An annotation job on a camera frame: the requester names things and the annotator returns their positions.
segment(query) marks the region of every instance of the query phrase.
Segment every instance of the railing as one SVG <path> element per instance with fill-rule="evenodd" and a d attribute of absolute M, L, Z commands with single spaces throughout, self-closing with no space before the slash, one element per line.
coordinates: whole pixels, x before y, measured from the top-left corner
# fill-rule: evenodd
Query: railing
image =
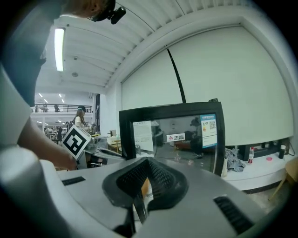
<path fill-rule="evenodd" d="M 67 104 L 35 104 L 32 112 L 77 112 L 79 105 Z M 92 106 L 85 106 L 86 112 L 92 112 Z"/>

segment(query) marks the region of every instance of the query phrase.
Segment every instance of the sign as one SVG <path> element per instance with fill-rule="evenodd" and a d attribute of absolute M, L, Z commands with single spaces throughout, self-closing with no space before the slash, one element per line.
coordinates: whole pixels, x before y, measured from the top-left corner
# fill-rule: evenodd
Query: sign
<path fill-rule="evenodd" d="M 151 121 L 134 122 L 135 145 L 139 145 L 141 150 L 154 151 L 151 130 Z"/>
<path fill-rule="evenodd" d="M 217 145 L 215 114 L 201 115 L 203 148 Z"/>
<path fill-rule="evenodd" d="M 167 135 L 167 142 L 185 140 L 185 133 Z"/>
<path fill-rule="evenodd" d="M 62 146 L 75 158 L 78 159 L 85 149 L 91 135 L 79 126 L 73 125 L 62 140 Z"/>

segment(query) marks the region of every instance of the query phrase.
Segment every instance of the ceiling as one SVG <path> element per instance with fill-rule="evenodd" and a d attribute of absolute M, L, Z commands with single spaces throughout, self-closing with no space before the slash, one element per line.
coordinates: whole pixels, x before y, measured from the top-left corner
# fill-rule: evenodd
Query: ceiling
<path fill-rule="evenodd" d="M 128 56 L 152 35 L 162 37 L 162 29 L 167 25 L 181 24 L 187 15 L 201 14 L 211 8 L 250 7 L 252 3 L 247 0 L 117 0 L 116 8 L 120 6 L 126 7 L 127 13 L 116 25 L 111 25 L 109 20 L 92 22 L 67 16 L 55 22 L 46 45 L 47 62 L 38 77 L 37 92 L 75 90 L 104 94 L 118 77 L 120 66 L 124 62 L 125 66 L 130 64 L 132 57 Z M 66 29 L 63 72 L 58 72 L 55 66 L 56 27 Z"/>
<path fill-rule="evenodd" d="M 60 104 L 60 105 L 93 105 L 93 94 L 87 92 L 69 92 L 69 93 L 42 93 L 42 97 L 39 95 L 40 92 L 36 92 L 34 100 L 35 104 L 44 104 L 47 100 L 48 104 Z"/>

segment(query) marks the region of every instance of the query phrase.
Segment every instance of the clothing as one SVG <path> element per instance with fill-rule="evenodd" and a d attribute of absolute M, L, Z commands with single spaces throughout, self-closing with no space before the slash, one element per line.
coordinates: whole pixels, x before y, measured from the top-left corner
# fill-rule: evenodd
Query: clothing
<path fill-rule="evenodd" d="M 74 124 L 76 126 L 80 126 L 80 127 L 85 127 L 85 124 L 81 121 L 81 118 L 79 116 L 77 116 L 74 120 Z"/>
<path fill-rule="evenodd" d="M 42 0 L 20 23 L 3 49 L 4 69 L 29 106 L 34 106 L 37 77 L 46 62 L 42 55 L 62 4 L 62 0 Z"/>
<path fill-rule="evenodd" d="M 243 172 L 245 168 L 245 163 L 242 160 L 238 159 L 239 149 L 228 149 L 225 148 L 225 158 L 228 159 L 227 169 L 235 172 Z"/>
<path fill-rule="evenodd" d="M 30 118 L 31 109 L 0 64 L 0 147 L 15 145 Z"/>

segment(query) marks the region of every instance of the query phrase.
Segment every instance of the white desk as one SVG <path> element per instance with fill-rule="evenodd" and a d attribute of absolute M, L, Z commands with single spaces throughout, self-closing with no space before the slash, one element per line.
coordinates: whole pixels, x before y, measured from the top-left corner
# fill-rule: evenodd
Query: white desk
<path fill-rule="evenodd" d="M 281 181 L 285 175 L 285 164 L 296 156 L 285 155 L 283 159 L 278 158 L 278 153 L 254 158 L 251 165 L 245 162 L 243 172 L 228 171 L 222 179 L 229 182 L 239 190 L 248 190 L 267 186 Z"/>

